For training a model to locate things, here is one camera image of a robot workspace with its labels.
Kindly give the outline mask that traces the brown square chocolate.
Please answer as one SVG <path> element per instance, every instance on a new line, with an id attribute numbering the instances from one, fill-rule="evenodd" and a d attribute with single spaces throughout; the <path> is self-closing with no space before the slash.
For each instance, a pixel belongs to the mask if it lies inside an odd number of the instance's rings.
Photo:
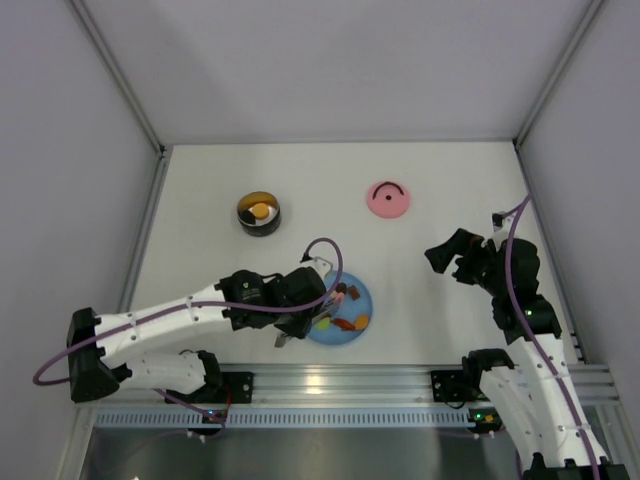
<path id="1" fill-rule="evenodd" d="M 360 298 L 359 290 L 355 285 L 348 287 L 347 293 L 349 294 L 352 300 L 358 300 Z"/>

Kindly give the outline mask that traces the tan round cracker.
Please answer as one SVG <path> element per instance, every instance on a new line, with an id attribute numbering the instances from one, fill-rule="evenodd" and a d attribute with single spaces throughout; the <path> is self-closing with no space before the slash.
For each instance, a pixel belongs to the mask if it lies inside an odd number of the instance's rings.
<path id="1" fill-rule="evenodd" d="M 256 220 L 265 220 L 270 216 L 270 206 L 267 203 L 256 203 L 250 208 L 250 211 Z"/>

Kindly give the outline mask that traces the black sandwich cookie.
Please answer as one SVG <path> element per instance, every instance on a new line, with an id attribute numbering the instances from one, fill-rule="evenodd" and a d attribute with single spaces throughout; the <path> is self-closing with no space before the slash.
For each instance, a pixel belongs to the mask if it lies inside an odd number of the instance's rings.
<path id="1" fill-rule="evenodd" d="M 240 219 L 250 225 L 254 225 L 256 222 L 256 218 L 250 210 L 242 211 L 240 214 Z"/>

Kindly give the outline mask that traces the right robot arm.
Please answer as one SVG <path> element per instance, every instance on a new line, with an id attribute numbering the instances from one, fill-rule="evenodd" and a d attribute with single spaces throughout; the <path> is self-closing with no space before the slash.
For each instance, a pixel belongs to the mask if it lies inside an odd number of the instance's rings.
<path id="1" fill-rule="evenodd" d="M 562 329 L 538 292 L 537 247 L 498 232 L 464 229 L 425 252 L 434 272 L 450 264 L 454 279 L 491 297 L 503 349 L 474 350 L 462 359 L 464 384 L 493 405 L 516 447 L 524 479 L 626 479 L 597 440 L 572 381 Z"/>

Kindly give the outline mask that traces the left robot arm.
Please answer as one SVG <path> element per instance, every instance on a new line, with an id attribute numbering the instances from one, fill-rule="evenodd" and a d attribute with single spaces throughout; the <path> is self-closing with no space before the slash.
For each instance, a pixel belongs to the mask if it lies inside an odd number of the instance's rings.
<path id="1" fill-rule="evenodd" d="M 70 397 L 101 400 L 120 390 L 160 389 L 194 402 L 223 385 L 215 355 L 168 353 L 166 347 L 201 336 L 276 328 L 281 339 L 303 339 L 325 305 L 332 265 L 305 256 L 287 275 L 240 270 L 184 299 L 137 312 L 73 313 L 66 345 Z"/>

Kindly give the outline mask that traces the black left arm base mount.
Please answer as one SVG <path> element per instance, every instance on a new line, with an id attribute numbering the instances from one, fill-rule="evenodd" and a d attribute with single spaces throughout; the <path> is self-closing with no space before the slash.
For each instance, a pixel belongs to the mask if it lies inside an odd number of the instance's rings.
<path id="1" fill-rule="evenodd" d="M 254 373 L 249 371 L 223 372 L 220 386 L 205 385 L 191 394 L 168 390 L 167 393 L 190 404 L 251 404 Z"/>

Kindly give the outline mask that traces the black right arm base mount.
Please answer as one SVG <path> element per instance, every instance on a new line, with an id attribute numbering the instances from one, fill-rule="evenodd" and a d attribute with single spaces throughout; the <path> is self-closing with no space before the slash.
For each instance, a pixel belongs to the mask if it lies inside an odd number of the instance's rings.
<path id="1" fill-rule="evenodd" d="M 486 399 L 480 390 L 465 377 L 462 370 L 432 370 L 429 375 L 435 402 L 461 406 Z"/>

